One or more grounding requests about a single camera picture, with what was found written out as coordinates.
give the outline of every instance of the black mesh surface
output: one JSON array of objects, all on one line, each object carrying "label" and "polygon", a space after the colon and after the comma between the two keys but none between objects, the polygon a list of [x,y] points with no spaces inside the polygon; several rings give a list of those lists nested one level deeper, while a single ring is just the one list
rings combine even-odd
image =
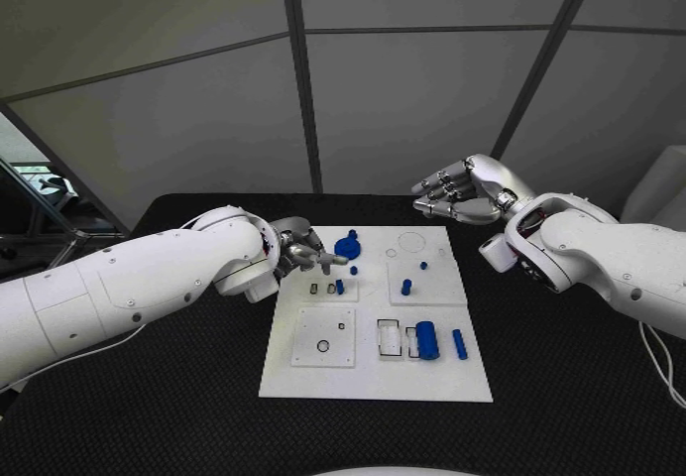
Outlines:
[{"label": "black mesh surface", "polygon": [[[502,226],[428,221],[407,196],[194,194],[158,199],[134,235],[228,203],[315,225],[447,226],[495,403],[260,399],[276,297],[248,304],[209,289],[124,345],[32,380],[0,422],[0,472],[686,474],[686,412],[636,322],[584,286],[557,296],[490,269],[477,247]],[[679,379],[686,343],[666,340]]]}]

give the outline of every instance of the black table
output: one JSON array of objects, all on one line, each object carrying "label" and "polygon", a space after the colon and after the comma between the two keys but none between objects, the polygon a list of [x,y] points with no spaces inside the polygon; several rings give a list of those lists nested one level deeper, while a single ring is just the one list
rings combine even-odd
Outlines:
[{"label": "black table", "polygon": [[[557,296],[490,269],[477,247],[502,225],[427,221],[407,196],[178,194],[134,237],[228,203],[315,225],[447,226],[495,403],[260,399],[276,297],[248,304],[209,289],[124,345],[32,380],[0,423],[0,472],[686,474],[686,412],[636,322],[587,287]],[[679,377],[686,343],[666,341]]]}]

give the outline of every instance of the wall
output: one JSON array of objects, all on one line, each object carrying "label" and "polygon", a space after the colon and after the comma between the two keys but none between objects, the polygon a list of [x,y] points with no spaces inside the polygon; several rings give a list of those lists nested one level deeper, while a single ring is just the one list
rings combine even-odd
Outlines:
[{"label": "wall", "polygon": [[129,228],[169,192],[408,193],[475,153],[619,213],[686,139],[678,1],[54,3],[0,6],[0,94]]}]

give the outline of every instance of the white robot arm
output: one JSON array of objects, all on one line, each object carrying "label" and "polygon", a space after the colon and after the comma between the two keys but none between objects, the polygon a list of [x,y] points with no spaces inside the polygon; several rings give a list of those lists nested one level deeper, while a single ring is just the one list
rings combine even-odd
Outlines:
[{"label": "white robot arm", "polygon": [[619,224],[573,194],[534,190],[490,157],[472,156],[413,188],[415,209],[470,224],[508,221],[479,251],[498,272],[516,264],[555,293],[588,285],[626,315],[686,339],[686,233]]},{"label": "white robot arm", "polygon": [[305,218],[211,210],[165,231],[0,285],[0,390],[32,371],[191,305],[211,284],[257,302],[330,255]]}]

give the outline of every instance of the white wall panel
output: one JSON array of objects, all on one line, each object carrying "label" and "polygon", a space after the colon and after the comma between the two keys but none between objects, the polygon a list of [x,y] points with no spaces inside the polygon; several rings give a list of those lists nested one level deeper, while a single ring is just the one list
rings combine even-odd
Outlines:
[{"label": "white wall panel", "polygon": [[0,96],[287,31],[283,0],[5,0]]},{"label": "white wall panel", "polygon": [[562,0],[305,0],[306,28],[554,23]]},{"label": "white wall panel", "polygon": [[586,0],[575,24],[686,29],[684,0]]},{"label": "white wall panel", "polygon": [[307,38],[325,191],[410,193],[490,153],[547,32]]},{"label": "white wall panel", "polygon": [[310,192],[289,39],[12,108],[129,227],[172,192]]},{"label": "white wall panel", "polygon": [[686,141],[686,38],[570,32],[503,163],[539,192],[620,213],[662,150]]}]

